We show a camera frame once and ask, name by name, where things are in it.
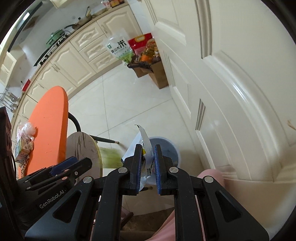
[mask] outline cabinet drawer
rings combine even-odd
[[[72,38],[70,42],[80,51],[102,35],[104,35],[104,33],[100,26],[97,22],[94,22]]]
[[[22,116],[20,115],[17,115],[16,119],[15,119],[15,124],[13,126],[13,128],[11,129],[11,140],[13,142],[16,142],[17,141],[17,130],[18,130],[18,126],[20,124],[23,124],[25,122],[27,122],[28,120],[23,118]]]
[[[99,55],[94,60],[89,62],[89,65],[98,73],[110,64],[117,61],[108,51]]]
[[[19,108],[18,115],[22,116],[26,120],[29,120],[36,105],[37,105],[37,102],[33,100],[31,97],[26,95]]]
[[[42,84],[35,80],[30,86],[27,95],[30,96],[33,100],[39,102],[39,100],[47,92],[47,90],[47,88],[45,88]]]
[[[106,51],[104,41],[107,37],[105,35],[97,38],[95,41],[87,45],[84,49],[80,50],[79,53],[89,63],[100,54]]]

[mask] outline red bag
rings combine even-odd
[[[134,53],[138,56],[141,56],[141,53],[145,50],[148,40],[152,39],[152,34],[148,33],[145,35],[140,35],[134,39],[128,41],[130,47]]]

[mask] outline kitchen countertop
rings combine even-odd
[[[19,106],[21,106],[22,102],[23,102],[23,99],[24,97],[26,96],[29,88],[31,87],[31,85],[33,84],[34,80],[36,79],[36,77],[39,75],[39,73],[42,71],[42,69],[46,66],[46,64],[51,60],[51,58],[54,56],[54,53],[55,52],[58,52],[66,43],[68,43],[74,36],[76,36],[76,34],[80,33],[82,30],[84,30],[86,27],[88,27],[89,25],[91,25],[92,23],[96,22],[98,19],[108,15],[109,13],[111,12],[114,12],[122,7],[125,7],[125,6],[128,6],[129,4],[127,2],[123,3],[123,4],[120,4],[119,6],[117,7],[114,7],[114,8],[110,8],[109,10],[107,10],[106,12],[102,13],[101,15],[93,18],[92,20],[90,20],[88,23],[86,23],[85,25],[83,25],[80,29],[72,32],[72,34],[49,56],[49,58],[44,62],[44,64],[42,66],[39,66],[39,68],[35,71],[35,73],[33,74],[32,78],[30,79],[31,80],[31,83],[29,85],[29,87],[27,88],[26,92],[22,95],[22,98],[19,102],[19,105],[17,107],[17,111],[14,113],[13,117],[12,117],[12,120],[11,120],[11,126],[13,127],[14,126],[14,123],[15,123],[15,119],[16,119],[16,116],[18,114],[18,109],[19,109]]]

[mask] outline brown rug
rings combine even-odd
[[[122,228],[124,231],[154,231],[156,232],[174,208],[161,210],[154,213],[133,216]]]

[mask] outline tile floor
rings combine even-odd
[[[159,90],[148,75],[137,78],[133,70],[119,65],[71,98],[69,112],[83,132],[120,142],[99,142],[99,147],[116,148],[123,155],[138,133],[135,124],[139,124],[149,137],[170,139],[180,150],[180,167],[190,175],[197,176],[203,170],[169,87]],[[68,135],[75,131],[69,121]],[[123,199],[123,207],[135,215],[173,206],[173,197],[157,195],[156,187]]]

